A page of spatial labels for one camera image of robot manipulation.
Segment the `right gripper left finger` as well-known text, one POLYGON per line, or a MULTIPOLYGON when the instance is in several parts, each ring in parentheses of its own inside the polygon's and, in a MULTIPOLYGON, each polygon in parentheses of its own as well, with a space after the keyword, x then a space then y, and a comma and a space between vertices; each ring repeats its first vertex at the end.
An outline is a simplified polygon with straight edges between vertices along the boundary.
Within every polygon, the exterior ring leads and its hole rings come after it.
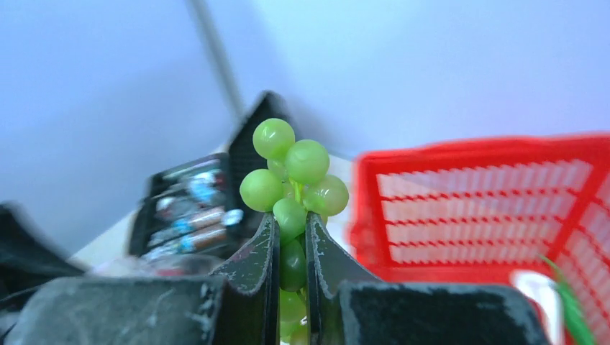
POLYGON ((223 279, 210 344, 279 343, 279 227, 262 216, 255 235, 212 272, 223 279))

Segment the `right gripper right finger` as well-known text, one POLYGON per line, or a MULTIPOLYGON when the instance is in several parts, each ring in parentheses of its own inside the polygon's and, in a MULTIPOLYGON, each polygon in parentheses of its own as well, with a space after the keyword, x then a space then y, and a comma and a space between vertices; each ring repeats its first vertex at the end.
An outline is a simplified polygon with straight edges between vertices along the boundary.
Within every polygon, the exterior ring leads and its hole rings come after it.
POLYGON ((360 325, 350 305, 352 287, 380 282, 327 231, 317 213, 307 215, 307 320, 311 344, 360 344, 360 325))

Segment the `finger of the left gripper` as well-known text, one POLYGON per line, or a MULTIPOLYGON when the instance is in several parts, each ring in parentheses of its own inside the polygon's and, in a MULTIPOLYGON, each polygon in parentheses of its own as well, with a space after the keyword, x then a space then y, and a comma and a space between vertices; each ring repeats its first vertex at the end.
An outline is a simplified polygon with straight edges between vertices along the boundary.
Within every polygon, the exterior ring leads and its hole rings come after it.
POLYGON ((2 305, 23 305, 47 282, 84 273, 36 239, 15 207, 1 204, 2 305))

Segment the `green toy grape bunch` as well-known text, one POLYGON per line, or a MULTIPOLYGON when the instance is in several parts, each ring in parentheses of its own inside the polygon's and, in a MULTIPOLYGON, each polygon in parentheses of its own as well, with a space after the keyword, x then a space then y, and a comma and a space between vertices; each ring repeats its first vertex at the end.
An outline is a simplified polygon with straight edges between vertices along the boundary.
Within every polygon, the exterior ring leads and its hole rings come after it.
POLYGON ((310 213, 322 221, 346 208, 345 183, 329 174, 327 149, 311 139, 296 139, 282 119, 262 121, 252 135, 265 168, 248 173, 240 196, 248 208, 271 213, 279 226, 280 338, 287 344, 310 344, 306 327, 305 231, 310 213))

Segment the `red plastic basket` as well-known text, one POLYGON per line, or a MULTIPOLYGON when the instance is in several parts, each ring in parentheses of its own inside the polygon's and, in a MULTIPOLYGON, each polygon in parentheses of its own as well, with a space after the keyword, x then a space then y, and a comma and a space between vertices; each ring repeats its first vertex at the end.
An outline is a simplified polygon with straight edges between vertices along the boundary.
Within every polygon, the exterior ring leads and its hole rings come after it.
POLYGON ((508 284, 559 267, 609 342, 609 136, 474 139, 355 163, 354 257, 390 282, 508 284))

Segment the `clear zip top bag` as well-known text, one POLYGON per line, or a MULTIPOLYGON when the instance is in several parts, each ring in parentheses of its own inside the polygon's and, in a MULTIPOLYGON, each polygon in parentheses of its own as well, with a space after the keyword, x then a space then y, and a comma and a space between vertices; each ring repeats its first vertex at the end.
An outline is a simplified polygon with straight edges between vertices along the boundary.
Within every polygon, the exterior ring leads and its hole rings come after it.
POLYGON ((95 266, 87 274, 102 277, 208 275, 223 262, 206 254, 172 254, 155 259, 123 257, 95 266))

